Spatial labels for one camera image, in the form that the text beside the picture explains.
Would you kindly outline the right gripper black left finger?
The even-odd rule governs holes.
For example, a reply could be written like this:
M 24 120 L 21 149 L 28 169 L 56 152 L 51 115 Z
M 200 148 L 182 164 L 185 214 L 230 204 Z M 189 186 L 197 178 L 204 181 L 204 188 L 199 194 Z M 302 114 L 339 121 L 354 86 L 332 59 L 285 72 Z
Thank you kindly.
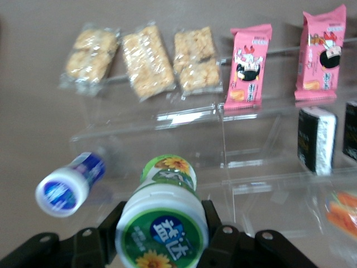
M 1 267 L 106 267 L 117 255 L 115 232 L 125 205 L 120 202 L 98 227 L 65 240 L 56 233 L 36 234 L 1 259 Z

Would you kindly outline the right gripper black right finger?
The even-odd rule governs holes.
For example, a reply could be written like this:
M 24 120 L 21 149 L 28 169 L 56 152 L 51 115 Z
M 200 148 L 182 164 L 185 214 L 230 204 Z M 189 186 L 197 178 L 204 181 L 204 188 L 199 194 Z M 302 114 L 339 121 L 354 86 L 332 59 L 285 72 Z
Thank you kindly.
M 251 237 L 223 224 L 212 201 L 201 203 L 209 228 L 209 245 L 201 255 L 201 267 L 316 267 L 281 233 L 267 229 Z

